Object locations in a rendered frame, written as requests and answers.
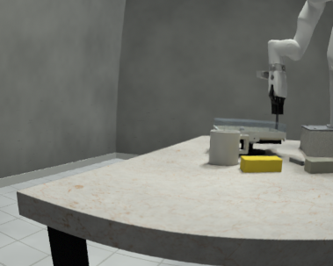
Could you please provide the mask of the white mug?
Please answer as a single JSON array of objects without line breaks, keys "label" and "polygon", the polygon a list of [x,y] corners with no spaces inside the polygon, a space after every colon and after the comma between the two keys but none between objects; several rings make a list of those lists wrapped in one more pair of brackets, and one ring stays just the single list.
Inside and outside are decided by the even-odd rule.
[{"label": "white mug", "polygon": [[[225,132],[225,133],[217,133]],[[209,163],[218,166],[232,166],[238,163],[239,154],[249,152],[249,135],[241,135],[239,131],[211,130]],[[243,149],[239,150],[240,140],[244,140]]]}]

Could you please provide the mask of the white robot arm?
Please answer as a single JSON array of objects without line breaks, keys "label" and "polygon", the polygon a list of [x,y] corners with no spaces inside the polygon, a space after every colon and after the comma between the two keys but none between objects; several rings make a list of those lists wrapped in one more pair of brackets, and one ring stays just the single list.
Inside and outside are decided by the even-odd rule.
[{"label": "white robot arm", "polygon": [[[331,0],[307,0],[297,20],[297,31],[293,40],[270,40],[268,42],[269,71],[257,71],[257,77],[269,80],[270,70],[286,72],[285,56],[297,61],[305,53],[320,19],[326,2]],[[327,52],[329,64],[330,125],[333,128],[333,27]]]}]

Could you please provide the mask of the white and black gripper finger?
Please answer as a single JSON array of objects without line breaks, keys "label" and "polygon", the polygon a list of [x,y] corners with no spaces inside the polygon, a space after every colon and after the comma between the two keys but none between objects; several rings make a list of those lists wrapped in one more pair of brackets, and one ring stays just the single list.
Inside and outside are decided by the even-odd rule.
[{"label": "white and black gripper finger", "polygon": [[[280,99],[280,100],[279,100]],[[284,101],[285,101],[285,97],[279,97],[278,98],[278,104],[281,106],[282,108],[282,112],[279,115],[283,115],[283,110],[284,110]]]},{"label": "white and black gripper finger", "polygon": [[[271,114],[279,114],[279,105],[278,105],[278,96],[273,95],[274,89],[273,84],[271,85],[271,90],[269,93],[269,97],[271,99]],[[275,99],[276,98],[276,99]]]}]

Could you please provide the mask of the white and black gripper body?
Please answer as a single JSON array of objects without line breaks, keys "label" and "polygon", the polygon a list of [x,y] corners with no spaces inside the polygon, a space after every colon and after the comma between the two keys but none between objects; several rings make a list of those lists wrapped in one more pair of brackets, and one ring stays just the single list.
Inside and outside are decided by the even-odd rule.
[{"label": "white and black gripper body", "polygon": [[[286,72],[270,70],[269,73],[269,93],[273,84],[274,96],[287,97]],[[276,93],[276,94],[275,94]]]}]

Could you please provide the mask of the yellow rectangular block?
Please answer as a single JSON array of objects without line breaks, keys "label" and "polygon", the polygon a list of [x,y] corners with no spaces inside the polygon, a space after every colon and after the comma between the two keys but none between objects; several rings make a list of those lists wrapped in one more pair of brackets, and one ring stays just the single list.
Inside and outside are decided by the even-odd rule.
[{"label": "yellow rectangular block", "polygon": [[281,172],[283,160],[277,156],[241,156],[243,173]]}]

